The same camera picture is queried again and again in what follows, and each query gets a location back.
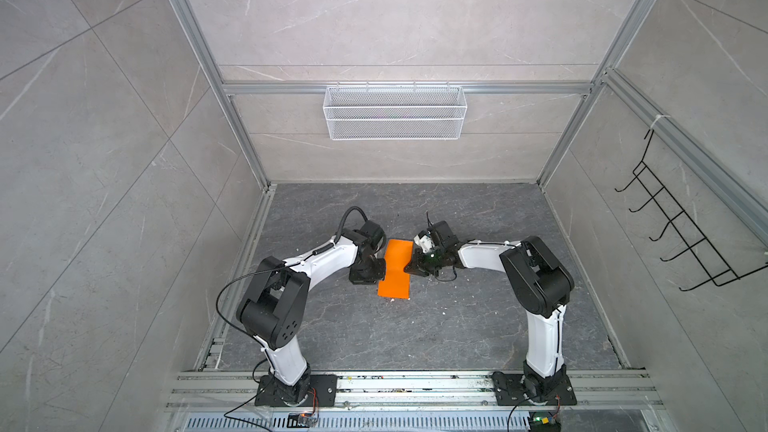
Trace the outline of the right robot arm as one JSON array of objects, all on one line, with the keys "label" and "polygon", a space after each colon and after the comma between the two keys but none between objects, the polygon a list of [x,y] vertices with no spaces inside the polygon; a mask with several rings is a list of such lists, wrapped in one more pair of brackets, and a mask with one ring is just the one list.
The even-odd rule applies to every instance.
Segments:
[{"label": "right robot arm", "polygon": [[422,277],[441,269],[488,269],[506,274],[514,296],[525,309],[528,350],[521,387],[526,398],[544,403],[567,387],[563,357],[563,322],[575,282],[570,272],[538,236],[521,241],[471,240],[439,244],[425,235],[414,239],[404,271]]}]

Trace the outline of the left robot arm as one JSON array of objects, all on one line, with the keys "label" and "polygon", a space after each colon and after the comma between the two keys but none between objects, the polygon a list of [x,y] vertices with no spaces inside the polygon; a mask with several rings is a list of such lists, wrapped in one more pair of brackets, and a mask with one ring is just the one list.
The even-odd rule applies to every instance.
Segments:
[{"label": "left robot arm", "polygon": [[309,292],[344,269],[355,283],[377,283],[385,274],[385,260],[377,256],[385,244],[381,231],[345,229],[311,251],[259,264],[236,319],[265,354],[270,385],[282,402],[298,405],[310,393],[311,366],[298,342]]}]

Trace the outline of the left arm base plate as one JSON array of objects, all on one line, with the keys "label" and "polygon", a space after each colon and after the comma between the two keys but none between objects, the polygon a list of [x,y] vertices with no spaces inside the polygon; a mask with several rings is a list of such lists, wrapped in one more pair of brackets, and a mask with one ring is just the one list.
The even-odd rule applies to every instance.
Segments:
[{"label": "left arm base plate", "polygon": [[337,394],[338,376],[333,374],[305,374],[294,385],[286,385],[274,375],[259,379],[255,406],[312,406],[332,407]]}]

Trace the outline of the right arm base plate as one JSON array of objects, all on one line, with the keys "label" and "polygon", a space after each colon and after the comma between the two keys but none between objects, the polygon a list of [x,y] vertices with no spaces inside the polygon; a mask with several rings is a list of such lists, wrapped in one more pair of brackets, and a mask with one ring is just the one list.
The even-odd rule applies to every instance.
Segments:
[{"label": "right arm base plate", "polygon": [[547,406],[574,406],[578,403],[570,378],[563,369],[542,378],[535,372],[491,374],[492,389],[499,406],[530,403]]}]

